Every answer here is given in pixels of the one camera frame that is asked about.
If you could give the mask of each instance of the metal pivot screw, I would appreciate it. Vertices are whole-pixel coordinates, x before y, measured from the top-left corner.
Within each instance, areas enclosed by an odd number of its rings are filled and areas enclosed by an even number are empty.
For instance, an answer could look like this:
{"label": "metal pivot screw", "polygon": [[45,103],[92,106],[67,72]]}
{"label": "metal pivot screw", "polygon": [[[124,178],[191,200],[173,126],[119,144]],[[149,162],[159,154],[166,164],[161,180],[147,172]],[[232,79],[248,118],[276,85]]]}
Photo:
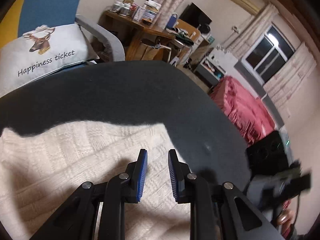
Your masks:
{"label": "metal pivot screw", "polygon": [[86,182],[82,183],[82,187],[85,188],[85,189],[91,188],[91,186],[92,186],[92,184],[89,181],[86,181]]}
{"label": "metal pivot screw", "polygon": [[196,178],[197,178],[197,175],[194,174],[194,173],[189,173],[189,174],[187,175],[187,178],[188,178],[188,179],[196,179]]}
{"label": "metal pivot screw", "polygon": [[127,179],[127,178],[129,178],[129,174],[128,173],[121,173],[121,174],[119,174],[119,178],[120,179]]}
{"label": "metal pivot screw", "polygon": [[226,189],[233,189],[233,184],[231,182],[226,182],[224,185],[223,185]]}

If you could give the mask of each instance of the red blanket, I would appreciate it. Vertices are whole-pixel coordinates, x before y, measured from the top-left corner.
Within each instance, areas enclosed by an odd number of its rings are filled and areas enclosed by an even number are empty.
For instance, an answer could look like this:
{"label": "red blanket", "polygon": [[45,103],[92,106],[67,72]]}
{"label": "red blanket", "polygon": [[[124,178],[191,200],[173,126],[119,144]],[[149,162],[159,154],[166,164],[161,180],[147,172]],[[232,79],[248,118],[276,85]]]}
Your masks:
{"label": "red blanket", "polygon": [[274,130],[275,123],[261,100],[254,98],[235,78],[221,79],[210,97],[238,128],[248,145]]}

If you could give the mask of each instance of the gray armchair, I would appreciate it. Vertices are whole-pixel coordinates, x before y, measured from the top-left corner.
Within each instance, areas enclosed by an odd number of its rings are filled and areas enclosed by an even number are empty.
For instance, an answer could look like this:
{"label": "gray armchair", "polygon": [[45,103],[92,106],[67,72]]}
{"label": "gray armchair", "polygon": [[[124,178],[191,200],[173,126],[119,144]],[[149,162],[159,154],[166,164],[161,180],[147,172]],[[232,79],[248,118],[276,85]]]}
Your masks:
{"label": "gray armchair", "polygon": [[109,57],[109,61],[125,61],[124,49],[119,39],[95,22],[77,14],[76,23],[90,32],[105,47],[104,53]]}

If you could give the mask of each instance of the cushion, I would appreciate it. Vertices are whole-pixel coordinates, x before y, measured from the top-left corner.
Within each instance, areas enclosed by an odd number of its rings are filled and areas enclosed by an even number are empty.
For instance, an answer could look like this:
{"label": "cushion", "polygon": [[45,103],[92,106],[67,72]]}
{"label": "cushion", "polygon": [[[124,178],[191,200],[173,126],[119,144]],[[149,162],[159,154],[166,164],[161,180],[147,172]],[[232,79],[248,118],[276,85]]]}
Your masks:
{"label": "cushion", "polygon": [[65,66],[97,58],[77,24],[24,33],[0,51],[0,97]]}

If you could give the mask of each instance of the cable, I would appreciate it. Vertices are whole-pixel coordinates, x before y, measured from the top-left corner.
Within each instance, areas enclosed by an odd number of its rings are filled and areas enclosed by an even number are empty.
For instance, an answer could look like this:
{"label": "cable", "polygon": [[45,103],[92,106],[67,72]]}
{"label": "cable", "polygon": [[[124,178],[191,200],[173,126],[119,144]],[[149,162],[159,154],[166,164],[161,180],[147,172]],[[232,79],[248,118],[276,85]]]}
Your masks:
{"label": "cable", "polygon": [[189,53],[189,55],[188,55],[188,59],[189,59],[189,57],[190,57],[190,55],[191,55],[192,51],[193,51],[193,48],[191,47],[191,51],[190,51],[190,53]]}
{"label": "cable", "polygon": [[297,201],[298,201],[298,203],[297,203],[296,218],[294,219],[293,226],[296,224],[297,218],[298,218],[299,206],[300,206],[300,194],[298,195],[298,200]]}

